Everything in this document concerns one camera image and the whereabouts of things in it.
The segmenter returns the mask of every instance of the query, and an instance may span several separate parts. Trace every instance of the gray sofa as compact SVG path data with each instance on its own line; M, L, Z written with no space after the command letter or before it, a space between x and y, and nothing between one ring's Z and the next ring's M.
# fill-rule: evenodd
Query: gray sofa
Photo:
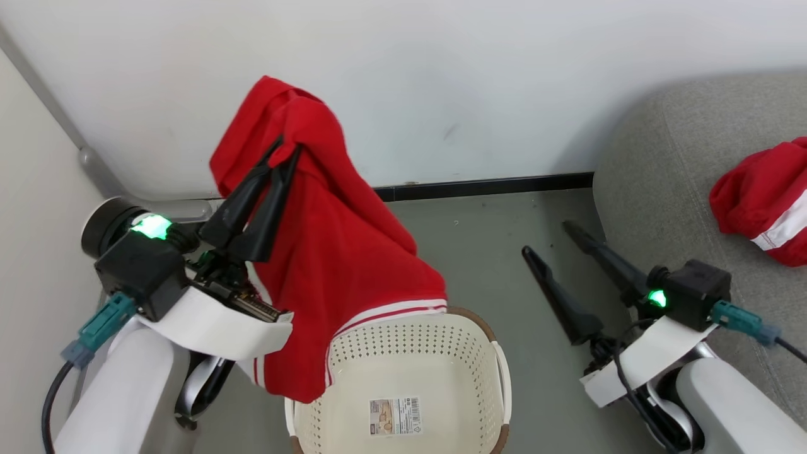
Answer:
M757 151L807 136L807 71L715 78L663 90L617 129L594 175L608 244L641 269L700 259L733 274L733 302L807 351L807 267L787 268L718 231L709 191ZM719 330L709 344L807 428L807 365Z

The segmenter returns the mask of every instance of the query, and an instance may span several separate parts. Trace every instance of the wall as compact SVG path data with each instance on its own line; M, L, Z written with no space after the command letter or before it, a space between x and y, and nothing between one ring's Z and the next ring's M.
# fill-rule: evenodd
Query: wall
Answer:
M145 197L210 196L262 74L341 119L375 186L592 170L637 97L807 64L803 0L0 0L88 142Z
M101 291L79 246L101 203L77 150L0 53L0 439L4 452L42 452L40 413L61 349L94 312ZM53 411L64 422L71 372Z

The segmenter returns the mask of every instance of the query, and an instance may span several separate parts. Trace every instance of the cable connector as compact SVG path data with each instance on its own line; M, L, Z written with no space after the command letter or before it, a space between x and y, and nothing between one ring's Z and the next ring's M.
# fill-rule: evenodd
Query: cable connector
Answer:
M83 369L93 360L95 352L114 336L137 313L135 301L117 292L78 331L78 339L61 352L61 357L75 368Z
M727 330L748 334L765 347L773 347L782 334L778 326L764 325L759 315L723 300L712 307L712 321Z

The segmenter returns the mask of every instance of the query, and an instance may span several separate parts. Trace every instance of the red garment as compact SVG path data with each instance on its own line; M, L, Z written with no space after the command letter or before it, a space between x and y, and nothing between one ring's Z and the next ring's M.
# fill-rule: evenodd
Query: red garment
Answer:
M709 194L723 233L740 233L789 267L807 264L807 137L745 158Z
M229 195L269 145L283 145L270 167L297 144L297 165L268 263L255 263L277 309L295 313L286 346L253 361L253 379L272 394L316 400L332 383L331 340L369 322L445 312L445 283L416 257L416 244L358 175L336 117L320 100L263 77L241 104L210 167Z

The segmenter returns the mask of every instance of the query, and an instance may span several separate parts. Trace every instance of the laundry basket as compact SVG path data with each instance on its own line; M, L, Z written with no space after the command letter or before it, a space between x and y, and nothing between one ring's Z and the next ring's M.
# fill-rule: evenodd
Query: laundry basket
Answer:
M509 433L507 360L457 307L349 331L331 342L334 384L286 399L295 454L498 454Z

